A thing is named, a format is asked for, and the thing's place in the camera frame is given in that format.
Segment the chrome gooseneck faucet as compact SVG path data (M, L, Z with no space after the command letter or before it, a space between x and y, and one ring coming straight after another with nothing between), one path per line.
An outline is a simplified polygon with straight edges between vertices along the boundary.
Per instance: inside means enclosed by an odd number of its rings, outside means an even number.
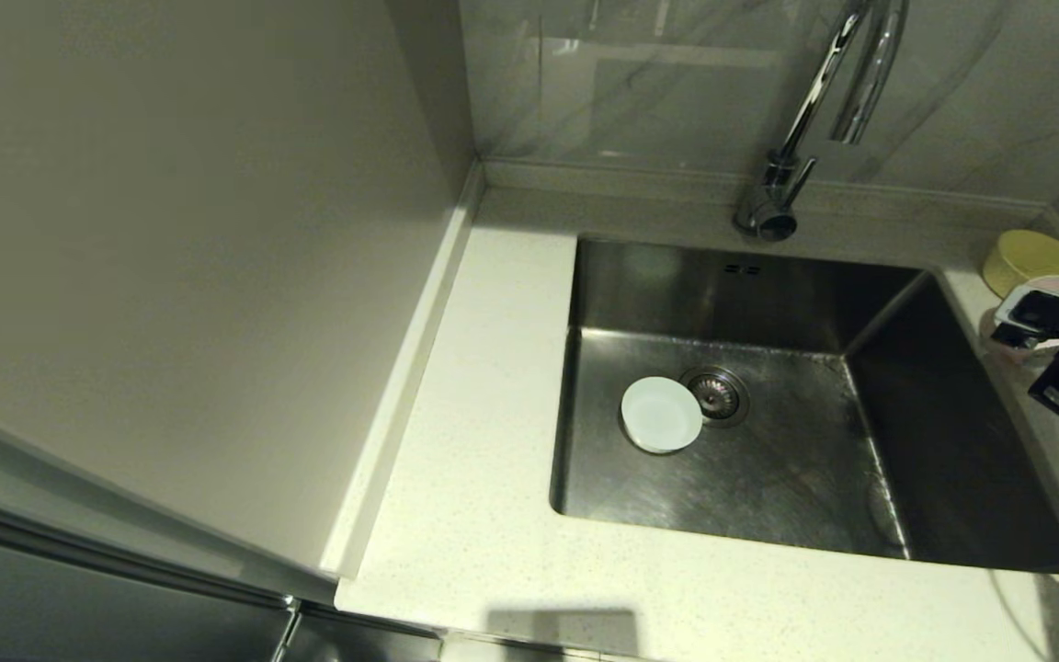
M829 30L813 75L807 80L780 143L770 148L757 183L741 196L733 226L740 234L761 241L785 241L798 230L794 202L818 164L815 156L800 159L798 148L810 133L845 56L862 29L870 30L829 139L857 145L885 91L903 41L911 0L846 0Z

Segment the round metal drain strainer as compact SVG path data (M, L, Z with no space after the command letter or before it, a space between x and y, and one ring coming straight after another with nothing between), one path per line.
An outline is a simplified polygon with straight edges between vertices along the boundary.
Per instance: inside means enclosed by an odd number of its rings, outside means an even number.
M693 394L707 428L734 428L743 424L751 410L751 394L744 381L731 370L700 365L685 371L678 382Z

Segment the yellow plastic bowl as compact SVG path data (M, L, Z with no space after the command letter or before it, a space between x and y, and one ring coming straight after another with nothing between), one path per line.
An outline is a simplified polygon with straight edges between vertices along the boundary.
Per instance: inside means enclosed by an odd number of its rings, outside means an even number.
M1059 240L1031 230L1005 231L989 247L980 275L1001 298L1029 280L1059 276Z

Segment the dark steel appliance door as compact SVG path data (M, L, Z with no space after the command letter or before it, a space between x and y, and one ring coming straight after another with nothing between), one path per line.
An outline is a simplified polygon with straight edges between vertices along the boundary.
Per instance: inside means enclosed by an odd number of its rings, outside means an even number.
M269 662L286 592L0 509L0 662ZM283 662L438 662L436 633L302 600Z

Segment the stainless steel sink basin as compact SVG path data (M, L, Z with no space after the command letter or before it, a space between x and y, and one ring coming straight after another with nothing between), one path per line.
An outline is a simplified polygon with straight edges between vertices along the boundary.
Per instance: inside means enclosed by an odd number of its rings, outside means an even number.
M744 381L744 423L636 448L626 387L700 365ZM1059 491L1034 450L925 269L577 243L559 514L1059 574Z

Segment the white plastic bowl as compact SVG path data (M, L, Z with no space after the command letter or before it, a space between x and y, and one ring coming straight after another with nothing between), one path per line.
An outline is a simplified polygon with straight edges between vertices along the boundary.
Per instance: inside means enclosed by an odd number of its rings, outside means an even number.
M697 399L681 382L661 376L640 378L621 396L623 432L636 448L653 455L684 450L700 436Z

